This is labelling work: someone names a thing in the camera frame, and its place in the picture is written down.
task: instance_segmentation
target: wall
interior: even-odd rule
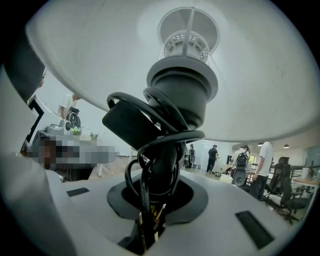
[[[217,145],[216,150],[218,151],[219,158],[215,161],[214,172],[220,172],[222,165],[227,163],[227,157],[232,153],[233,142],[221,142],[202,139],[192,143],[195,150],[195,164],[201,164],[201,169],[207,169],[208,166],[208,151]]]
[[[273,152],[273,161],[278,163],[280,157],[287,157],[289,164],[292,166],[304,166],[307,157],[307,150],[305,148],[288,148]]]
[[[50,71],[46,72],[43,86],[35,92],[40,99],[56,112],[65,94],[71,93],[72,92],[61,84]],[[108,95],[105,95],[105,105],[107,105],[107,96]],[[130,146],[102,124],[102,118],[106,114],[105,111],[83,99],[78,100],[76,108],[80,110],[79,118],[81,120],[81,126],[88,128],[82,128],[82,133],[89,134],[93,132],[99,134],[98,138],[103,141],[104,145],[114,146],[114,150],[122,156],[128,156],[130,154]]]
[[[312,146],[306,149],[307,165],[310,166],[313,161],[313,166],[320,165],[320,145]]]

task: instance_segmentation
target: white lamp shade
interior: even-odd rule
[[[280,138],[310,127],[320,116],[316,61],[297,29],[269,1],[49,1],[26,32],[60,82],[107,110],[107,96],[114,92],[145,100],[147,73],[162,48],[159,22],[180,7],[204,10],[219,31],[210,56],[218,93],[200,127],[208,139]]]

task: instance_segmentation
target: man in white shirt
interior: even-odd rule
[[[269,170],[272,164],[274,150],[270,142],[263,143],[260,150],[260,161],[255,174],[252,177],[252,184],[250,186],[250,194],[258,199],[262,200],[264,196],[265,187],[269,177]]]
[[[64,96],[62,104],[59,105],[58,115],[63,119],[67,118],[67,115],[70,112],[70,108],[75,108],[77,105],[77,101],[81,98],[75,94],[66,94]]]
[[[235,170],[237,168],[237,158],[241,153],[246,153],[248,160],[250,159],[249,147],[247,145],[241,146],[239,150],[234,152],[233,156],[231,157],[231,163],[234,163],[231,169],[231,177],[234,177]]]

